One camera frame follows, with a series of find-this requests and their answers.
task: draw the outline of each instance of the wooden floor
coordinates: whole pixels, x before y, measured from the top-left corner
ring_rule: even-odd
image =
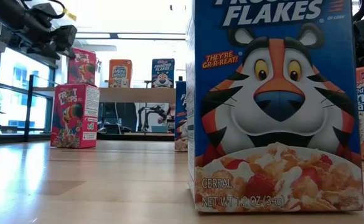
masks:
[[[0,146],[0,224],[364,223],[364,211],[198,215],[187,187],[187,155],[173,147],[126,141],[82,150],[50,149],[47,142]]]

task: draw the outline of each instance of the ceiling light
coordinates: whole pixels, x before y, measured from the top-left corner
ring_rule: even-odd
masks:
[[[186,39],[185,34],[118,34],[120,39],[164,39],[177,40]]]
[[[78,38],[78,39],[110,38],[110,34],[106,34],[106,33],[77,33],[75,38]]]

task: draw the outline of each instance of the tony the tiger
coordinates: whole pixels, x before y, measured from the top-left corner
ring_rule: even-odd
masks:
[[[243,63],[201,102],[210,146],[199,164],[274,142],[351,159],[355,106],[312,62],[309,50],[324,45],[315,24],[303,24],[296,39],[255,37],[245,28],[229,30],[228,39],[245,47]]]
[[[154,79],[153,88],[172,88],[172,80],[165,73],[158,74],[157,78]]]

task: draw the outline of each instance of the blue cereal box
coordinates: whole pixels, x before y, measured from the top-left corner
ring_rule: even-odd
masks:
[[[361,210],[351,1],[193,1],[187,11],[195,208]]]
[[[187,152],[186,82],[176,82],[175,150]]]
[[[175,74],[174,59],[153,59],[151,88],[173,88]]]

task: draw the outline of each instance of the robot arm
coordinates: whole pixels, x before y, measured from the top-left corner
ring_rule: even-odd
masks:
[[[27,47],[28,54],[55,59],[60,59],[57,52],[74,57],[70,48],[77,28],[70,25],[51,31],[50,21],[61,18],[64,13],[54,15],[50,3],[38,4],[29,9],[24,1],[21,0],[22,4],[19,4],[16,0],[0,0],[0,23],[13,33],[7,43],[9,47]]]
[[[144,124],[142,124],[142,112],[144,110],[146,111],[146,115],[144,116]],[[156,113],[159,116],[161,116],[164,120],[167,119],[167,115],[165,114],[165,111],[159,106],[155,106],[155,107],[142,107],[138,110],[138,115],[139,115],[139,121],[138,121],[138,131],[147,131],[149,128],[149,121],[148,121],[148,117],[149,114],[151,113]]]

